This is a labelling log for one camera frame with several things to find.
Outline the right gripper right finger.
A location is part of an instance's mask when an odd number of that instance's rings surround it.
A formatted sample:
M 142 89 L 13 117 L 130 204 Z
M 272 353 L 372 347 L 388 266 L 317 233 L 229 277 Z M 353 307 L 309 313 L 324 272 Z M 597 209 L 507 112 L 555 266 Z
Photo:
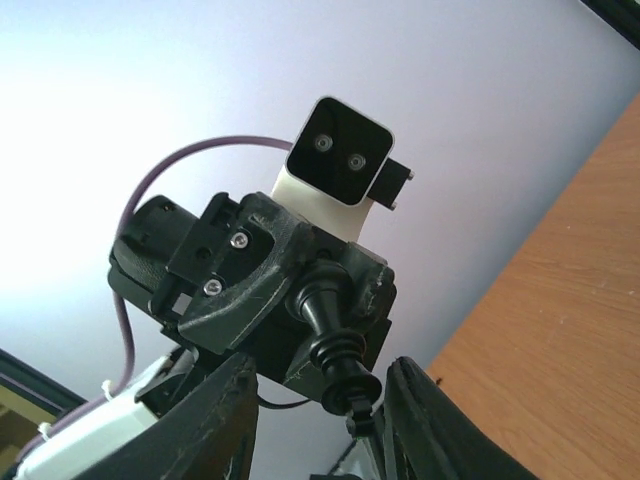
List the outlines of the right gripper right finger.
M 388 368 L 384 399 L 388 479 L 534 479 L 409 357 Z

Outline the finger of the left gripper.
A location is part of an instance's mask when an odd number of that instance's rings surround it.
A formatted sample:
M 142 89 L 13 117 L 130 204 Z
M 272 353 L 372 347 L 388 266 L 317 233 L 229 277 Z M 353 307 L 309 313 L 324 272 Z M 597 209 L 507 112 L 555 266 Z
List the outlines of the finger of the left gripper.
M 238 348 L 283 300 L 314 240 L 314 227 L 271 197 L 245 196 L 206 269 L 204 280 L 218 279 L 224 288 L 198 293 L 179 320 L 179 334 L 214 353 Z
M 363 364 L 372 370 L 392 325 L 389 314 L 397 295 L 395 272 L 385 259 L 358 244 L 347 245 L 344 267 L 354 284 L 344 324 L 364 338 Z

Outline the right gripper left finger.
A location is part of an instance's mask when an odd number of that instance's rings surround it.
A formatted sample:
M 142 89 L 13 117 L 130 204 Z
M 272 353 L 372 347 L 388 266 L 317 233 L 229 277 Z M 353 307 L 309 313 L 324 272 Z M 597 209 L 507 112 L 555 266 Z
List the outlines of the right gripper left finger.
M 247 479 L 256 365 L 236 354 L 156 424 L 94 466 L 96 479 Z

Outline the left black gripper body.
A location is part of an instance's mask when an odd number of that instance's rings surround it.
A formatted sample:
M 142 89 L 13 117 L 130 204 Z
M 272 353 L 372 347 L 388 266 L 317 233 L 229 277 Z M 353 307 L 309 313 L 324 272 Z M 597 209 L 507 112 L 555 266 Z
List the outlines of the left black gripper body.
M 393 270 L 263 193 L 238 202 L 219 193 L 201 216 L 152 198 L 115 240 L 108 281 L 173 341 L 219 360 L 246 353 L 260 375 L 316 400 L 324 380 L 309 359 L 312 329 L 288 312 L 286 297 L 319 260 L 350 276 L 344 324 L 364 337 L 363 363 L 372 368 L 391 326 Z

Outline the black chess piece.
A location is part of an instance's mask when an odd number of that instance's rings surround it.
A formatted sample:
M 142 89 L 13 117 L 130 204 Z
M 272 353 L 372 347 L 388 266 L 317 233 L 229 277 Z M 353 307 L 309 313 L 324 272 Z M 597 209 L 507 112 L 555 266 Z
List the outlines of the black chess piece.
M 314 333 L 309 359 L 324 378 L 322 407 L 343 416 L 349 434 L 360 439 L 375 434 L 373 405 L 382 385 L 363 364 L 364 337 L 343 325 L 353 295 L 353 281 L 340 264 L 317 260 L 291 285 L 286 307 Z

